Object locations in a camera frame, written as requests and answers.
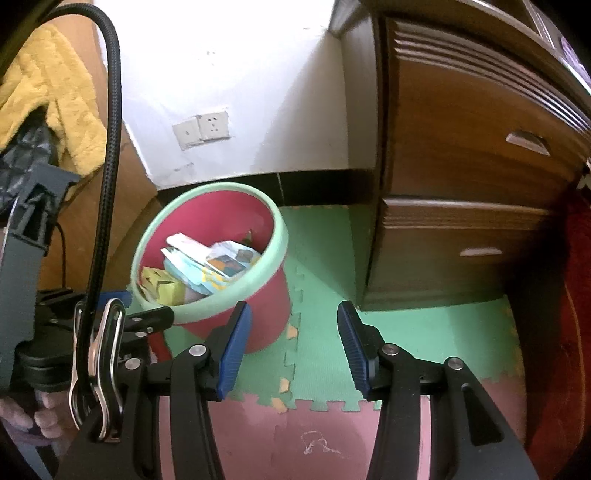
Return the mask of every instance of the wooden cabinet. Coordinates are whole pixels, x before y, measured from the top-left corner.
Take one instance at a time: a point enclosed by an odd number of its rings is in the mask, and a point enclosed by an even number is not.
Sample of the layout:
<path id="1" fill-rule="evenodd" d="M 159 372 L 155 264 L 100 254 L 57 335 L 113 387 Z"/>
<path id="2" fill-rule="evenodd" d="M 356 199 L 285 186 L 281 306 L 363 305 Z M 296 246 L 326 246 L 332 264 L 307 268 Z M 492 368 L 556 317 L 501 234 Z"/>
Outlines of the wooden cabinet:
<path id="1" fill-rule="evenodd" d="M 386 29 L 389 193 L 553 207 L 578 181 L 588 119 L 557 89 L 465 38 Z"/>
<path id="2" fill-rule="evenodd" d="M 494 203 L 384 199 L 365 291 L 376 309 L 485 300 L 556 221 L 547 210 Z"/>
<path id="3" fill-rule="evenodd" d="M 523 25 L 502 30 L 497 18 L 487 31 L 465 8 L 335 7 L 362 193 L 350 208 L 362 309 L 502 295 L 560 223 L 591 154 L 591 102 L 568 69 L 553 58 L 539 71 L 547 51 L 511 40 Z"/>

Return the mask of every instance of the pink foam mat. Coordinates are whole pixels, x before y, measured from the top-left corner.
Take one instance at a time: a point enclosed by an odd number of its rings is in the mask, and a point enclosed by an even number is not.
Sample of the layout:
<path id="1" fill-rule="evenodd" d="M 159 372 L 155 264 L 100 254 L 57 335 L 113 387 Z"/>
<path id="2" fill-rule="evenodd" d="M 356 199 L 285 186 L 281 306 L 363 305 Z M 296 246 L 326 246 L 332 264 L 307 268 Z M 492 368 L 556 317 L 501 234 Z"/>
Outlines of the pink foam mat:
<path id="1" fill-rule="evenodd" d="M 523 379 L 504 375 L 500 382 L 482 381 L 519 438 L 525 434 Z M 361 401 L 360 411 L 342 411 L 342 402 L 329 402 L 328 411 L 311 411 L 311 401 L 297 400 L 297 409 L 278 413 L 256 403 L 255 395 L 244 401 L 210 403 L 213 432 L 227 480 L 364 480 L 379 411 Z M 427 479 L 430 457 L 428 399 L 421 405 L 421 452 L 417 478 Z M 160 411 L 163 480 L 174 479 L 170 452 L 168 399 Z"/>

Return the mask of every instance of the trash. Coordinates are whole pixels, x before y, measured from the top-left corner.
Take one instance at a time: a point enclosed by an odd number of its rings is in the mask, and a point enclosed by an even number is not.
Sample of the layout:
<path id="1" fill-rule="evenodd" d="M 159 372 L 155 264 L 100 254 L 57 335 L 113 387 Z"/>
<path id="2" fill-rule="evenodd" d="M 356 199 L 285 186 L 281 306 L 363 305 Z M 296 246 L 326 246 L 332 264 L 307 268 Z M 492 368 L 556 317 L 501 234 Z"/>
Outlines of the trash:
<path id="1" fill-rule="evenodd" d="M 168 272 L 150 267 L 142 268 L 139 287 L 147 300 L 168 306 L 184 304 L 187 300 L 187 290 L 190 290 Z M 195 297 L 194 292 L 189 292 L 188 298 L 192 297 Z"/>
<path id="2" fill-rule="evenodd" d="M 252 232 L 245 235 L 251 241 Z M 233 241 L 207 247 L 182 233 L 166 239 L 164 270 L 144 267 L 140 290 L 147 300 L 176 306 L 224 290 L 256 264 L 261 254 Z"/>
<path id="3" fill-rule="evenodd" d="M 234 278 L 242 274 L 261 257 L 261 254 L 256 250 L 231 240 L 217 242 L 211 247 L 206 247 L 187 235 L 177 233 L 169 236 L 166 242 L 198 264 L 226 278 Z"/>
<path id="4" fill-rule="evenodd" d="M 246 233 L 246 235 L 244 236 L 244 238 L 242 240 L 240 240 L 240 243 L 242 245 L 244 245 L 245 247 L 252 248 L 252 230 L 249 230 Z"/>
<path id="5" fill-rule="evenodd" d="M 208 296 L 228 286 L 227 278 L 197 263 L 180 250 L 165 247 L 161 251 L 165 256 L 166 271 L 197 293 Z"/>

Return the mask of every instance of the cabinet top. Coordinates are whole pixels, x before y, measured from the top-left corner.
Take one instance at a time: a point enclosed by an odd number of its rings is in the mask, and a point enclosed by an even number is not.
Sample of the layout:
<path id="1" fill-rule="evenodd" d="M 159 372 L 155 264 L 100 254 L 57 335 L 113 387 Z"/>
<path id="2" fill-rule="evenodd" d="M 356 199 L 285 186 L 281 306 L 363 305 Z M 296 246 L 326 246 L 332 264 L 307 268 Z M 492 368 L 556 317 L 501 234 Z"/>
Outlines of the cabinet top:
<path id="1" fill-rule="evenodd" d="M 530 0 L 335 0 L 329 31 L 340 37 L 368 15 L 421 21 L 498 46 L 549 78 L 591 115 L 589 75 Z"/>

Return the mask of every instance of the black cable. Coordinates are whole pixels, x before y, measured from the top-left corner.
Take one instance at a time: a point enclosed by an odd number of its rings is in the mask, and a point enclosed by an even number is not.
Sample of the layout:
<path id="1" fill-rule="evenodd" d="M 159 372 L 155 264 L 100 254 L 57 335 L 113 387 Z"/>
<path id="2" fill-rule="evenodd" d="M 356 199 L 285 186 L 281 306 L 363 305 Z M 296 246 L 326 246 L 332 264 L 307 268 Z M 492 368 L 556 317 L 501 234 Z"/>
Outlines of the black cable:
<path id="1" fill-rule="evenodd" d="M 119 149 L 121 147 L 121 57 L 119 54 L 119 40 L 113 23 L 98 7 L 90 4 L 70 4 L 52 10 L 44 22 L 62 15 L 83 15 L 90 18 L 99 27 L 105 39 L 107 51 L 107 145 L 105 165 L 103 167 L 103 182 L 100 191 L 99 213 L 95 233 L 95 248 L 90 266 L 90 278 L 86 289 L 86 301 L 80 320 L 80 330 L 77 338 L 76 365 L 78 373 L 79 398 L 86 400 L 89 407 L 96 404 L 88 378 L 88 349 L 90 334 L 95 318 L 96 303 L 105 276 L 107 253 L 109 251 L 109 237 L 111 235 L 111 219 L 115 200 L 115 186 L 119 167 Z"/>
<path id="2" fill-rule="evenodd" d="M 61 287 L 66 288 L 66 236 L 59 222 L 56 222 L 56 228 L 61 237 Z"/>

